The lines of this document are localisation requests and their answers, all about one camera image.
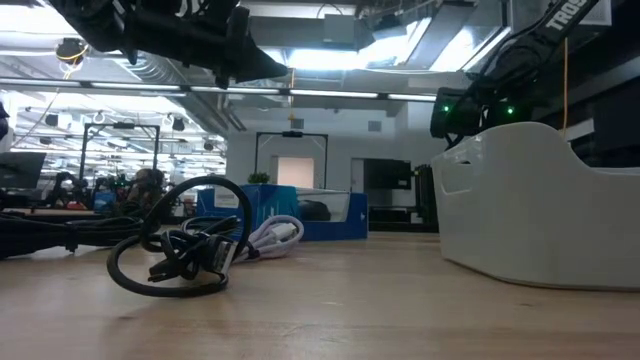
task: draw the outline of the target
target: white label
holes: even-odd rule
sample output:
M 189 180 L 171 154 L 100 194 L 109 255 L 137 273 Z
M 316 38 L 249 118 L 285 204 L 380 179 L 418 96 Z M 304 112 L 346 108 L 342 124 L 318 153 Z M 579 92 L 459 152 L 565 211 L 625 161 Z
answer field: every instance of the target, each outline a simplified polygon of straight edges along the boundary
M 240 206 L 240 200 L 231 190 L 217 187 L 213 199 L 213 206 L 217 208 L 237 209 L 238 206 Z

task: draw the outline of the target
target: coiled cable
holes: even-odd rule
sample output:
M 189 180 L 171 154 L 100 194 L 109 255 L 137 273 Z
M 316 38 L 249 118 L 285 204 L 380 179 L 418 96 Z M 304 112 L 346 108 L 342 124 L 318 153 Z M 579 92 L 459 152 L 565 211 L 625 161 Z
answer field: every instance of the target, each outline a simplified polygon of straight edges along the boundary
M 234 219 L 233 228 L 237 226 L 237 219 L 230 218 L 210 223 L 207 227 L 202 225 L 203 220 L 187 221 L 181 230 L 165 231 L 161 235 L 154 234 L 158 224 L 162 221 L 162 214 L 183 192 L 202 185 L 218 185 L 229 189 L 240 201 L 243 221 L 242 234 L 237 242 L 233 259 L 238 258 L 244 251 L 251 233 L 251 204 L 249 199 L 233 182 L 217 177 L 204 176 L 189 179 L 162 197 L 147 215 L 140 233 L 117 244 L 107 259 L 107 271 L 109 276 L 121 287 L 140 295 L 154 297 L 193 297 L 219 292 L 227 286 L 229 278 L 222 272 L 216 272 L 211 264 L 220 256 L 218 251 L 222 242 L 230 242 L 223 233 L 230 231 L 231 219 Z M 220 280 L 215 283 L 199 286 L 182 286 L 175 288 L 157 287 L 138 283 L 128 278 L 119 268 L 120 256 L 127 249 L 140 244 L 143 249 L 153 253 L 164 253 L 166 259 L 149 269 L 149 281 L 158 282 L 167 279 L 182 277 L 193 280 L 200 268 L 215 273 Z

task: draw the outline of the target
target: metal frame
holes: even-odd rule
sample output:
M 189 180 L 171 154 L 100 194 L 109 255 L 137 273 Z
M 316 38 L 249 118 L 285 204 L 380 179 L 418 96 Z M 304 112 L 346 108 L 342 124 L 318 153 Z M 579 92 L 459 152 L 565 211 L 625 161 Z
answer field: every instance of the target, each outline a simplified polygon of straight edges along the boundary
M 98 127 L 100 130 L 103 130 L 106 127 L 111 127 L 114 129 L 125 129 L 125 130 L 133 130 L 135 128 L 141 129 L 154 129 L 156 131 L 156 137 L 154 141 L 153 147 L 153 170 L 156 170 L 158 167 L 158 152 L 160 150 L 160 126 L 159 125 L 135 125 L 135 124 L 127 124 L 127 123 L 115 123 L 115 124 L 96 124 L 96 123 L 88 123 L 84 124 L 84 134 L 82 136 L 82 153 L 80 155 L 80 170 L 78 172 L 78 179 L 82 180 L 84 178 L 84 165 L 87 157 L 87 144 L 90 140 L 92 140 L 96 135 L 89 136 L 89 129 L 92 127 Z
M 258 172 L 258 153 L 260 151 L 259 149 L 259 143 L 260 143 L 260 137 L 262 135 L 280 135 L 282 137 L 285 137 L 284 134 L 285 132 L 262 132 L 259 131 L 256 133 L 256 146 L 255 146 L 255 152 L 254 152 L 254 161 L 253 161 L 253 172 L 257 173 Z M 327 164 L 329 163 L 329 135 L 327 134 L 302 134 L 302 137 L 305 136 L 318 136 L 324 139 L 324 189 L 327 188 Z

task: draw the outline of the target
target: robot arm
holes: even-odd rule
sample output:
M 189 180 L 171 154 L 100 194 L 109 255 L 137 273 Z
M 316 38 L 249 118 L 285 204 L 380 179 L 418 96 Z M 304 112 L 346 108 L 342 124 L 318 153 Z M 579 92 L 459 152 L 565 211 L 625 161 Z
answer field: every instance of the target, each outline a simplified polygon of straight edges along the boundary
M 132 64 L 138 50 L 211 69 L 216 85 L 287 74 L 249 34 L 249 10 L 238 0 L 51 0 L 53 7 L 94 48 L 120 50 Z
M 440 89 L 431 121 L 432 136 L 446 138 L 451 148 L 464 136 L 503 123 L 500 116 L 513 112 L 509 110 L 513 105 L 526 109 L 518 121 L 530 120 L 532 106 L 526 98 L 526 88 L 598 1 L 556 1 L 535 24 L 503 41 L 469 89 Z M 488 71 L 495 57 L 495 66 Z M 458 137 L 452 141 L 449 134 Z

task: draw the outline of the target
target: person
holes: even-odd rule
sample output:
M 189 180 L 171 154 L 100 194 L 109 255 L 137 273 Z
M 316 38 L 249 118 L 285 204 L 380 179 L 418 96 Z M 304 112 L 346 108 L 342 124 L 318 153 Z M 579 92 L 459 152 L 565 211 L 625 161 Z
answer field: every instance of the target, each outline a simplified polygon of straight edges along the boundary
M 0 101 L 0 141 L 9 133 L 9 114 L 4 110 L 4 105 Z

